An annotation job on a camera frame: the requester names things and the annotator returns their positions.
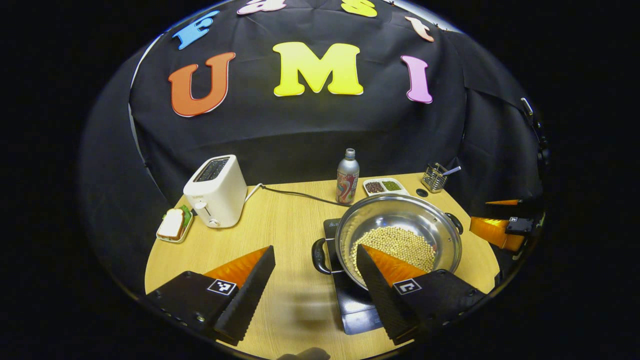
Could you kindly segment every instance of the black cable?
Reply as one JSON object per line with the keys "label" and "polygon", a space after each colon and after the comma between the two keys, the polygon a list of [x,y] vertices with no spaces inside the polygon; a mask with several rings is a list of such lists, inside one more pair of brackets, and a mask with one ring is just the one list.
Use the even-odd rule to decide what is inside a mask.
{"label": "black cable", "polygon": [[274,190],[274,189],[270,189],[270,188],[268,188],[268,187],[266,187],[266,186],[264,186],[264,185],[260,185],[260,187],[261,187],[261,188],[263,188],[263,189],[270,190],[270,191],[272,191],[272,192],[276,192],[276,193],[284,193],[284,194],[288,194],[288,195],[306,196],[306,197],[310,197],[311,199],[314,199],[314,200],[320,200],[320,201],[323,201],[323,202],[328,202],[329,204],[340,205],[340,206],[346,206],[347,208],[351,206],[351,205],[349,205],[349,204],[341,204],[341,203],[339,203],[339,202],[334,202],[334,201],[329,201],[329,200],[320,199],[319,197],[311,196],[311,195],[308,195],[308,194],[306,194],[306,193],[286,192],[286,191],[282,191],[282,190]]}

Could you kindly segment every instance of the white dish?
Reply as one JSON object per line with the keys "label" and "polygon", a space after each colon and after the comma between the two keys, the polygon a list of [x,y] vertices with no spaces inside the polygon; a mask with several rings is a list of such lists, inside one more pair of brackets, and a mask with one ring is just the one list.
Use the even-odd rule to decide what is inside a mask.
{"label": "white dish", "polygon": [[[387,187],[382,183],[383,181],[392,181],[393,183],[395,183],[396,185],[398,185],[398,187],[400,188],[400,190],[388,190]],[[382,186],[382,188],[384,189],[384,191],[382,192],[377,192],[377,193],[371,193],[367,190],[367,184],[369,183],[380,183],[380,186]],[[406,191],[406,189],[404,188],[404,186],[402,186],[402,184],[394,179],[393,177],[379,177],[377,179],[369,179],[369,180],[365,180],[362,183],[362,186],[364,186],[364,191],[367,193],[367,196],[371,196],[371,195],[376,195],[376,194],[380,194],[380,193],[401,193],[403,195],[409,195],[409,192]]]}
{"label": "white dish", "polygon": [[179,244],[181,242],[184,241],[184,239],[187,237],[187,233],[189,232],[189,229],[191,228],[191,224],[193,224],[193,218],[195,218],[196,216],[193,215],[193,213],[191,214],[191,218],[189,219],[189,222],[187,223],[187,227],[186,229],[182,232],[182,236],[178,239],[178,240],[174,240],[174,239],[169,239],[169,238],[165,238],[162,236],[158,235],[158,232],[156,230],[156,238],[163,240],[163,241],[167,241],[170,243],[175,243],[175,244]]}

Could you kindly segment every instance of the bread slice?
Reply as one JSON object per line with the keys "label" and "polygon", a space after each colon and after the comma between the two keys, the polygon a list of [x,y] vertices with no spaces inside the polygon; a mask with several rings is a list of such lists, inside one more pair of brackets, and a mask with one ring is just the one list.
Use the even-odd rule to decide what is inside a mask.
{"label": "bread slice", "polygon": [[160,224],[157,235],[177,241],[182,236],[183,224],[184,211],[182,209],[169,209],[162,224]]}

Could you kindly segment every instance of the wooden table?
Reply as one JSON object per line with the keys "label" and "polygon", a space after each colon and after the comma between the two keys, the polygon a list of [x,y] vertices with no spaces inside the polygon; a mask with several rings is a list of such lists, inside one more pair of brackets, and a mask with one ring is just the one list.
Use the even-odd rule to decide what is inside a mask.
{"label": "wooden table", "polygon": [[[422,173],[384,177],[397,179],[417,196]],[[361,178],[355,200],[366,196]],[[276,190],[303,192],[335,200],[335,180],[268,185]],[[455,275],[484,293],[494,286],[498,263],[489,243],[470,231],[470,217],[446,192],[424,199],[458,217],[462,257]],[[191,207],[184,196],[176,207]],[[335,288],[330,275],[320,274],[311,262],[311,245],[324,237],[323,221],[340,218],[343,206],[295,195],[258,189],[244,205],[240,221],[228,229],[211,229],[195,219],[183,243],[156,240],[147,262],[147,293],[185,270],[205,273],[248,252],[273,245],[276,267],[262,294],[244,340],[236,350],[277,359],[284,354],[318,347],[332,359],[363,359],[391,351],[396,346],[383,328],[347,335],[342,330]]]}

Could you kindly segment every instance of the foam letter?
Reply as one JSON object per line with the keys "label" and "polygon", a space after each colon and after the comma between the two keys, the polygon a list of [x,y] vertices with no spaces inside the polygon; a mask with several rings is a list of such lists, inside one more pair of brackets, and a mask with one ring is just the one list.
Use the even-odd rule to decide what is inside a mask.
{"label": "foam letter", "polygon": [[272,12],[285,7],[284,0],[251,0],[246,6],[237,11],[238,15],[245,15],[255,12]]}
{"label": "foam letter", "polygon": [[413,25],[413,29],[415,30],[416,33],[418,33],[418,35],[420,35],[421,38],[423,38],[424,40],[433,42],[433,38],[431,37],[431,35],[427,34],[427,30],[429,30],[429,28],[427,28],[426,25],[421,23],[420,20],[413,17],[409,17],[409,16],[405,16],[404,18],[411,22],[411,25]]}
{"label": "foam letter", "polygon": [[300,95],[305,86],[298,82],[298,71],[314,92],[320,92],[329,74],[333,80],[327,86],[332,94],[360,95],[364,92],[358,83],[356,55],[358,47],[349,44],[333,44],[322,60],[302,42],[283,42],[273,47],[280,53],[280,85],[273,89],[276,96]]}
{"label": "foam letter", "polygon": [[182,30],[178,31],[172,38],[178,37],[180,39],[180,46],[178,46],[178,50],[182,50],[185,47],[189,46],[190,43],[198,40],[203,37],[206,33],[209,32],[208,28],[212,23],[212,17],[216,16],[219,11],[210,12],[207,15],[199,18],[198,20],[192,22],[191,24],[185,26]]}
{"label": "foam letter", "polygon": [[342,0],[342,9],[348,13],[355,13],[366,17],[375,17],[378,12],[373,10],[375,5],[369,0]]}
{"label": "foam letter", "polygon": [[409,68],[411,88],[407,91],[406,96],[412,101],[431,104],[433,98],[429,94],[427,75],[424,71],[424,69],[429,67],[429,65],[418,58],[414,58],[413,56],[402,55],[400,56],[400,59],[402,59]]}
{"label": "foam letter", "polygon": [[208,113],[220,105],[227,96],[229,62],[235,57],[235,53],[224,53],[205,61],[211,68],[211,91],[202,99],[194,99],[191,95],[191,76],[198,65],[187,65],[169,75],[171,105],[175,113],[183,117],[193,117]]}

